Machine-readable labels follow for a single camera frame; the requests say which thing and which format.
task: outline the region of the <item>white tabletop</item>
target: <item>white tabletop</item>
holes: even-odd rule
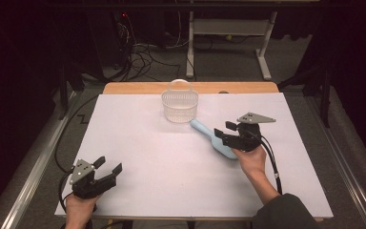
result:
[[[333,216],[283,94],[200,94],[197,119],[229,133],[225,121],[247,112],[276,119],[260,124],[270,141],[283,193],[298,196],[315,218]],[[117,186],[99,199],[94,213],[122,219],[249,219],[262,207],[237,161],[217,153],[189,123],[163,115],[160,94],[99,96],[78,158],[107,162],[96,178],[123,163]],[[269,180],[275,186],[270,161]],[[67,185],[64,195],[71,191]],[[56,215],[64,216],[60,206]]]

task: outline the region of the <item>table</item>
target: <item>table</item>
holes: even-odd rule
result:
[[[318,2],[319,0],[241,0],[231,2]],[[213,0],[213,2],[229,2],[224,0]],[[195,34],[221,34],[221,35],[253,35],[264,36],[263,44],[260,49],[255,50],[257,61],[264,80],[272,80],[269,67],[267,66],[264,54],[269,44],[270,36],[272,35],[273,27],[275,25],[275,18],[277,11],[273,10],[269,19],[265,20],[233,20],[233,19],[202,19],[194,18],[194,13],[190,12],[189,17],[189,48],[187,51],[186,76],[193,78],[194,76],[194,50],[193,50],[193,36]]]
[[[117,186],[99,200],[94,216],[250,220],[262,204],[240,165],[216,153],[209,140],[188,123],[171,123],[164,118],[158,103],[159,94],[167,85],[165,82],[110,83],[96,102],[77,157],[91,162],[99,156],[106,157],[108,162],[96,171],[97,178],[108,174],[119,162],[123,163],[124,170],[117,177]],[[274,83],[194,82],[193,88],[199,92],[197,118],[206,126],[213,126],[217,120],[215,128],[225,130],[224,121],[234,121],[230,111],[240,106],[230,102],[232,97],[236,102],[250,98],[253,111],[264,110],[265,114],[261,115],[277,111],[285,114],[274,118],[277,129],[284,130],[286,135],[275,134],[272,125],[261,126],[262,134],[273,145],[278,170],[283,175],[283,191],[299,196],[314,217],[333,216],[287,103]],[[216,95],[221,91],[229,94]],[[266,109],[266,103],[274,105]],[[216,107],[221,108],[219,114],[210,115]],[[296,164],[289,159],[295,157]],[[266,171],[275,185],[269,163]],[[308,185],[300,185],[300,180],[307,180]],[[64,216],[60,207],[55,214]]]

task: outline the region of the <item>floor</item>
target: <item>floor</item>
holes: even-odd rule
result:
[[[278,83],[294,75],[310,39],[311,37],[293,41],[285,37],[282,40],[271,40],[266,59],[273,82]],[[208,38],[198,37],[194,44],[196,77],[189,81],[262,81],[254,56],[254,49],[261,44],[260,37],[252,37],[238,44],[215,40],[211,49]],[[137,49],[146,55],[144,58],[138,54],[132,55],[137,60],[133,62],[134,69],[130,77],[142,74],[138,68],[143,63],[152,64],[146,65],[149,67],[145,75],[132,81],[171,81],[177,77],[184,78],[184,47],[165,50],[150,47],[151,52],[147,52],[145,47]],[[105,68],[106,75],[113,72],[114,69]],[[331,91],[329,129],[323,127],[317,115],[319,96],[304,97],[301,89],[302,86],[291,86],[282,92],[335,214],[333,219],[324,220],[320,225],[322,228],[366,228],[366,150],[363,143],[356,134],[353,123],[342,110],[335,89]],[[51,154],[59,141],[56,151],[60,162],[64,166],[73,164],[88,126],[81,118],[84,115],[89,120],[94,108],[94,97],[101,94],[102,90],[102,84],[89,83],[83,93],[72,94],[70,91],[72,106],[65,120],[58,120],[61,110],[57,106],[0,198],[0,228],[14,228],[13,225],[17,225],[17,228],[59,228],[62,225],[64,220],[53,215],[57,205],[56,188],[62,172],[56,167]],[[53,99],[58,101],[58,94]],[[78,108],[81,109],[77,115],[71,118],[71,114]],[[43,169],[33,169],[43,161],[45,164],[39,166]],[[25,185],[29,187],[32,198],[22,198],[20,203],[16,202]],[[94,228],[107,223],[106,220],[96,220]],[[148,225],[146,223],[136,222],[134,228],[144,228]],[[168,228],[174,228],[173,223],[169,225]]]

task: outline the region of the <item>black cable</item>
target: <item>black cable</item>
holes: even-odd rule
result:
[[[187,62],[189,62],[190,66],[192,66],[193,68],[193,76],[194,76],[194,82],[197,81],[197,76],[195,75],[195,69],[194,69],[194,65],[192,64],[192,61],[190,61],[189,57],[186,57]]]
[[[59,202],[61,203],[62,209],[64,209],[64,212],[67,213],[67,207],[65,206],[65,202],[64,202],[64,198],[62,198],[62,187],[64,186],[64,182],[67,179],[67,177],[69,175],[71,175],[73,172],[73,168],[70,169],[69,171],[67,171],[67,173],[65,173],[62,177],[61,180],[59,181],[59,185],[58,185],[58,198],[59,198]]]
[[[281,179],[280,179],[280,175],[278,173],[278,169],[277,169],[277,165],[275,164],[275,155],[273,153],[273,149],[272,146],[270,145],[269,141],[266,139],[266,137],[262,136],[261,138],[265,139],[268,143],[268,145],[261,139],[258,138],[254,133],[248,131],[248,130],[242,130],[250,135],[252,135],[255,139],[257,139],[257,141],[263,146],[263,148],[266,150],[267,155],[269,156],[269,159],[272,163],[272,167],[273,167],[273,171],[274,171],[274,178],[275,178],[275,183],[277,185],[277,192],[282,195],[282,187],[281,187]]]
[[[267,151],[267,155],[269,156],[270,161],[272,162],[275,183],[277,185],[277,192],[280,195],[282,195],[283,194],[283,191],[282,191],[282,188],[281,188],[281,179],[280,179],[280,175],[279,175],[278,170],[277,170],[277,166],[275,164],[275,156],[273,155],[273,152],[270,151],[270,149],[268,148],[268,146],[266,145],[266,143],[264,143],[264,141],[260,140],[260,144],[263,145],[264,149]]]
[[[91,102],[92,100],[94,100],[95,98],[97,98],[99,96],[99,94],[98,95],[95,95],[94,97],[92,97],[92,98],[90,98],[90,99],[88,99],[88,101],[86,101],[85,103],[83,103],[74,113],[73,113],[73,115],[70,117],[70,119],[68,120],[68,122],[67,122],[67,124],[65,125],[65,127],[64,127],[64,129],[62,130],[62,132],[61,132],[61,135],[58,137],[58,141],[57,141],[57,143],[56,143],[56,145],[55,145],[55,149],[54,149],[54,160],[55,160],[55,164],[58,166],[58,168],[62,171],[62,172],[64,172],[64,173],[67,173],[68,171],[66,170],[66,169],[64,169],[64,167],[62,167],[61,166],[61,164],[59,163],[59,161],[58,161],[58,146],[59,146],[59,144],[60,144],[60,142],[61,142],[61,140],[62,140],[62,137],[63,137],[63,135],[64,135],[64,133],[65,133],[65,131],[67,130],[67,128],[68,128],[68,126],[70,125],[70,123],[71,123],[71,121],[72,121],[72,119],[76,116],[76,114],[84,107],[84,106],[86,106],[89,102]]]

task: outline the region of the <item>metal frame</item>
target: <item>metal frame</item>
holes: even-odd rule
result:
[[[11,229],[16,228],[19,224],[23,214],[26,212],[32,197],[40,183],[41,178],[46,171],[47,165],[50,161],[52,153],[55,150],[55,146],[61,136],[61,133],[64,130],[65,125],[69,121],[70,114],[74,110],[74,105],[76,104],[77,100],[79,99],[80,94],[73,92],[70,95],[70,103],[71,108],[69,109],[68,113],[64,116],[64,118],[55,126],[54,134],[52,135],[50,141],[44,147],[44,150],[41,152],[40,157],[37,158],[37,161],[32,168],[28,179],[26,180],[25,184],[23,185],[22,190],[20,191],[16,201],[14,202],[13,206],[10,209],[10,212],[5,219],[4,224],[2,225],[2,229]]]

